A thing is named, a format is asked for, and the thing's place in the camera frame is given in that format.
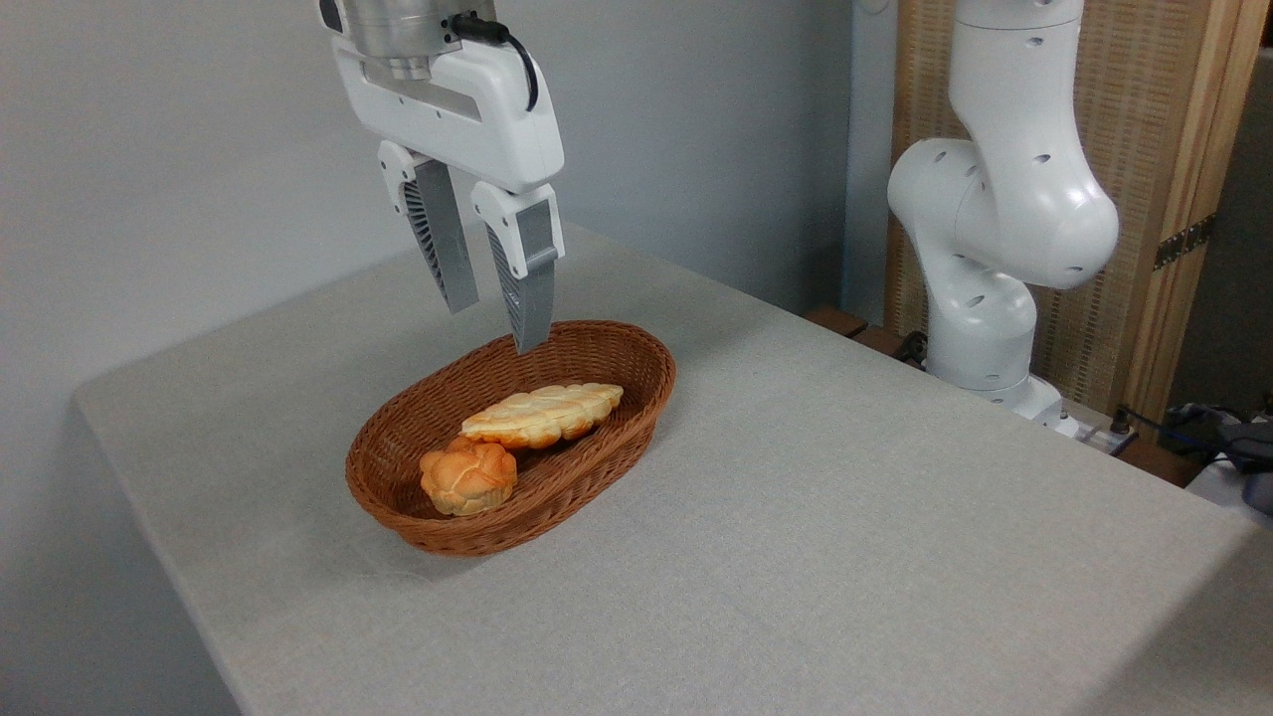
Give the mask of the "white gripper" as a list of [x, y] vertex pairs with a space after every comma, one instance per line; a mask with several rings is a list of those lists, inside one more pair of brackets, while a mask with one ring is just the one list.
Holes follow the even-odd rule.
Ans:
[[482, 180], [471, 200], [488, 231], [516, 349], [524, 354], [545, 343], [554, 266], [565, 255], [547, 183], [561, 172], [564, 153], [546, 83], [538, 82], [528, 110], [523, 61], [510, 47], [463, 42], [432, 59], [425, 82], [391, 76], [345, 38], [332, 47], [359, 121], [388, 139], [378, 149], [388, 195], [409, 219], [449, 312], [477, 303], [477, 285], [446, 164]]

